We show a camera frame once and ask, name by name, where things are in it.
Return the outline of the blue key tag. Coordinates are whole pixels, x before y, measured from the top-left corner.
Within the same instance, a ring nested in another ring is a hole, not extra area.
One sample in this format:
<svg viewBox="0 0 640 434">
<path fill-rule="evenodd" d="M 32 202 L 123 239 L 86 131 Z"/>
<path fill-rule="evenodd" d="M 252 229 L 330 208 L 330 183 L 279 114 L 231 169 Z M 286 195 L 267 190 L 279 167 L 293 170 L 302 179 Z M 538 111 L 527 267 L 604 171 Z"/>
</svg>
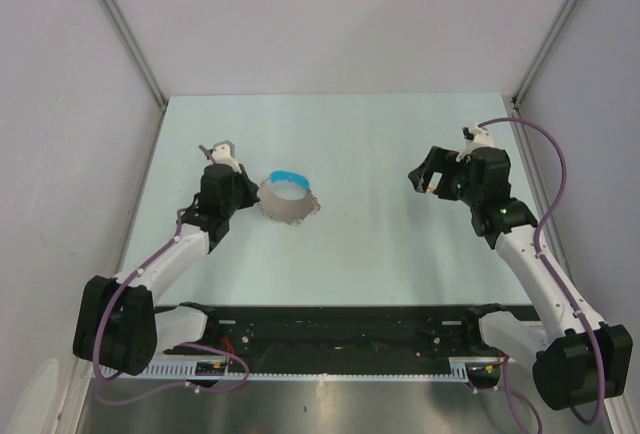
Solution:
<svg viewBox="0 0 640 434">
<path fill-rule="evenodd" d="M 270 173 L 269 180 L 271 183 L 288 182 L 305 190 L 311 189 L 310 181 L 306 176 L 292 171 L 274 170 Z"/>
</svg>

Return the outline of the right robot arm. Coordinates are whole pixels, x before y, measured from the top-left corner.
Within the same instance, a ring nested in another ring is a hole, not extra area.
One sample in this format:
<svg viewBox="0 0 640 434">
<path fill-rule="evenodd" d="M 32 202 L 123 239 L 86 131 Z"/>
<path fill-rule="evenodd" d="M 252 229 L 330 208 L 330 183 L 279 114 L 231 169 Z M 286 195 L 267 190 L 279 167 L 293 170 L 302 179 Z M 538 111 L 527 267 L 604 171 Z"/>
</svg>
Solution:
<svg viewBox="0 0 640 434">
<path fill-rule="evenodd" d="M 461 330 L 473 355 L 496 348 L 530 370 L 553 410 L 623 394 L 633 341 L 622 325 L 610 326 L 577 291 L 549 252 L 528 206 L 513 197 L 506 151 L 480 147 L 461 155 L 434 146 L 409 172 L 415 191 L 469 207 L 475 233 L 515 274 L 542 323 L 536 331 L 491 307 Z"/>
</svg>

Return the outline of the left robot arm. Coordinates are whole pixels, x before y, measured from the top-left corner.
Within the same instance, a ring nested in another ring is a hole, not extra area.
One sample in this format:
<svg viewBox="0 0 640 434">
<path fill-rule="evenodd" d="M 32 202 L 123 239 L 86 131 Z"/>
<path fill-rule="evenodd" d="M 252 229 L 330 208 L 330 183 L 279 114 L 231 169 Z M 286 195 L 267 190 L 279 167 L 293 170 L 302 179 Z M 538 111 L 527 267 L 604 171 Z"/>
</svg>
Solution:
<svg viewBox="0 0 640 434">
<path fill-rule="evenodd" d="M 129 273 L 92 277 L 80 303 L 72 352 L 96 370 L 107 367 L 138 375 L 155 355 L 188 343 L 214 351 L 221 330 L 211 310 L 182 303 L 159 312 L 168 288 L 226 236 L 232 216 L 258 202 L 258 187 L 243 165 L 221 161 L 207 166 L 191 204 L 178 211 L 172 237 Z"/>
</svg>

